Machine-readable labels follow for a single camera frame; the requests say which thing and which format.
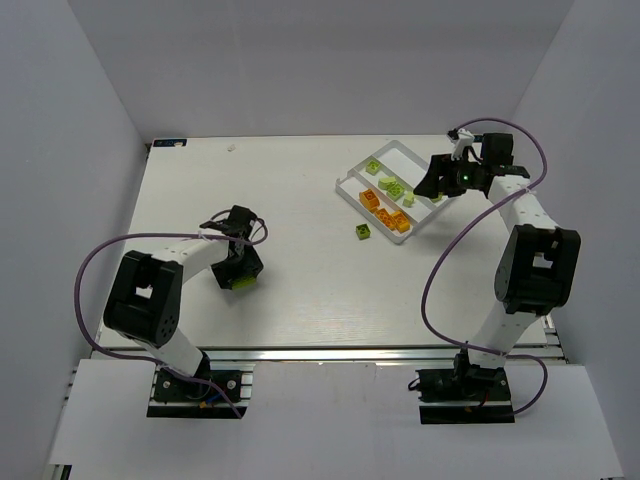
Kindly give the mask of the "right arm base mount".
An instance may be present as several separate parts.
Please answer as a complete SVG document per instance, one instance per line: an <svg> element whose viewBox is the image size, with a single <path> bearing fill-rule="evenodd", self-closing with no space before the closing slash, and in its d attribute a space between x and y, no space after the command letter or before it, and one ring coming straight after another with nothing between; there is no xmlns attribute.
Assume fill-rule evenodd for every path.
<svg viewBox="0 0 640 480"><path fill-rule="evenodd" d="M418 393L422 425L511 424L511 391L503 367L472 364L466 349L446 369L421 369L407 388Z"/></svg>

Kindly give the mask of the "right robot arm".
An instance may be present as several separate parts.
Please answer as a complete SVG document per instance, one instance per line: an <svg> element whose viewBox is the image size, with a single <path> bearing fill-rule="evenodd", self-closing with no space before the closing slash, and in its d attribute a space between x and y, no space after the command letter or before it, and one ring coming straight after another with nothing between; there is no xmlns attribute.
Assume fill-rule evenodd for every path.
<svg viewBox="0 0 640 480"><path fill-rule="evenodd" d="M448 132L453 149L432 156L425 177L414 188L419 197L458 197L483 193L509 232L496 268L496 301L460 353L460 364L490 375L502 368L525 330L538 318L566 304L577 266L581 237L560 227L546 213L528 171L514 162L513 137L476 136L459 128Z"/></svg>

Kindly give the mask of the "orange long lego brick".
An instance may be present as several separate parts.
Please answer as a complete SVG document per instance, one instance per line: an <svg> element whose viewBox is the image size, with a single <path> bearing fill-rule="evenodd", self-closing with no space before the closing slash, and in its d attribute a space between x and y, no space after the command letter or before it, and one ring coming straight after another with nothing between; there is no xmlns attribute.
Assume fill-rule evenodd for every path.
<svg viewBox="0 0 640 480"><path fill-rule="evenodd" d="M387 212L386 209L380 208L380 209L375 211L374 215L387 228L389 228L390 230L394 230L395 229L395 221L390 216L390 214Z"/></svg>

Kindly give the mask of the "pale green sloped lego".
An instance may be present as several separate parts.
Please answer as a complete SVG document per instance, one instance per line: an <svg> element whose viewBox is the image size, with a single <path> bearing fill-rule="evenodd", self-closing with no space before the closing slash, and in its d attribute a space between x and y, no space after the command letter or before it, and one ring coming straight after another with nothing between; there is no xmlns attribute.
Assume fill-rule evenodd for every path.
<svg viewBox="0 0 640 480"><path fill-rule="evenodd" d="M393 187L395 184L397 183L397 180L394 176L389 176L389 177L380 177L378 179L378 187L381 190L389 190L391 187Z"/></svg>

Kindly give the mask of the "lime green long lego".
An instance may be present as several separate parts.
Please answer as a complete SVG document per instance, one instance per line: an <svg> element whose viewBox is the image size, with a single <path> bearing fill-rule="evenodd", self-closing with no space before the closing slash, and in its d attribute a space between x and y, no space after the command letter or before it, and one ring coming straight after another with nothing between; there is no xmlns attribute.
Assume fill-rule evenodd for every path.
<svg viewBox="0 0 640 480"><path fill-rule="evenodd" d="M256 283L256 281L257 281L256 277L247 276L247 277L239 278L231 282L230 288L232 290L238 290L238 289L253 285Z"/></svg>

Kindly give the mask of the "orange sloped lego brick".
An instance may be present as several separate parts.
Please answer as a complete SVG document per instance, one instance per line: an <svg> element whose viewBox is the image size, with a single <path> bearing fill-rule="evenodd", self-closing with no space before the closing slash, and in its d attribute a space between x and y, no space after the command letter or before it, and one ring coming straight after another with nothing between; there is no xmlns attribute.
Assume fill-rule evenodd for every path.
<svg viewBox="0 0 640 480"><path fill-rule="evenodd" d="M410 230L411 223L403 211L398 210L391 214L395 228L398 233L405 233Z"/></svg>

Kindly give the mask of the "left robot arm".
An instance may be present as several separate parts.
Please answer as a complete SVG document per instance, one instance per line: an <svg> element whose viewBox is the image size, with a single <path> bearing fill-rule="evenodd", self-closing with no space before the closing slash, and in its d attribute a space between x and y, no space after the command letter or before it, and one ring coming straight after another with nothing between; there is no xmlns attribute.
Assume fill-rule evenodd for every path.
<svg viewBox="0 0 640 480"><path fill-rule="evenodd" d="M223 290L256 280L263 263L251 237L263 225L253 211L235 205L168 247L125 253L107 299L104 325L142 346L173 374L203 379L209 360L179 329L183 286L205 270Z"/></svg>

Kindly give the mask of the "pale green small lego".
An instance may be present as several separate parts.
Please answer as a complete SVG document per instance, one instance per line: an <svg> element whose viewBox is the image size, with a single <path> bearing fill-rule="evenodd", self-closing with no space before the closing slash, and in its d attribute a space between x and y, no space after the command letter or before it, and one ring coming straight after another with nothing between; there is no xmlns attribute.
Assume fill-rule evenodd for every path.
<svg viewBox="0 0 640 480"><path fill-rule="evenodd" d="M409 208L411 208L411 207L414 205L414 203L415 203L415 196L414 196L414 194L413 194L412 192L408 192L408 193L406 193L406 194L405 194L405 196L404 196L404 198L403 198L402 204L403 204L405 207L409 207Z"/></svg>

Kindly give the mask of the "pale green square lego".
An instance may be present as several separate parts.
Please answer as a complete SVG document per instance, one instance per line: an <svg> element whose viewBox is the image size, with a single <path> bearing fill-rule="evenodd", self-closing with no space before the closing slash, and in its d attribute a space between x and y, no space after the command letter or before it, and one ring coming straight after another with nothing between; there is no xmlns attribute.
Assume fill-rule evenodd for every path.
<svg viewBox="0 0 640 480"><path fill-rule="evenodd" d="M381 163L377 159L371 159L367 162L365 170L370 175L376 175L381 169Z"/></svg>

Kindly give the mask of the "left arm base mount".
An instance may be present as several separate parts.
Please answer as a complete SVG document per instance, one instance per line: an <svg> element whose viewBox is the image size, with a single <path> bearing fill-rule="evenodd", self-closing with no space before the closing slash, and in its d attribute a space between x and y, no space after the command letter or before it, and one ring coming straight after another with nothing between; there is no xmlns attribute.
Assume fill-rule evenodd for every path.
<svg viewBox="0 0 640 480"><path fill-rule="evenodd" d="M146 416L152 419L239 420L251 399L253 366L211 360L199 377L205 384L186 381L156 367Z"/></svg>

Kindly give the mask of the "orange rounded lego block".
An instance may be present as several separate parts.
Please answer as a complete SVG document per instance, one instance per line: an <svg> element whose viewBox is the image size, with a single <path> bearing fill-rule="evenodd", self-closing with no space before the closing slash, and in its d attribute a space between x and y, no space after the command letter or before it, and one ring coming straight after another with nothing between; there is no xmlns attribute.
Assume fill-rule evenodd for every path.
<svg viewBox="0 0 640 480"><path fill-rule="evenodd" d="M375 211L380 206L378 196L371 189L360 192L359 200L367 211Z"/></svg>

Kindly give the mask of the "pale green double lego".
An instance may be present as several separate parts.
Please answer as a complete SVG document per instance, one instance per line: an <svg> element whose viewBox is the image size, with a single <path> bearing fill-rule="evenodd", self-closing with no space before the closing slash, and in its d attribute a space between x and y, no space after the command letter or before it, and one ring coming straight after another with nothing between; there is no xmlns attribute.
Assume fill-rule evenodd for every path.
<svg viewBox="0 0 640 480"><path fill-rule="evenodd" d="M389 190L386 190L386 195L393 201L397 201L405 195L405 192L405 188L401 184L396 183Z"/></svg>

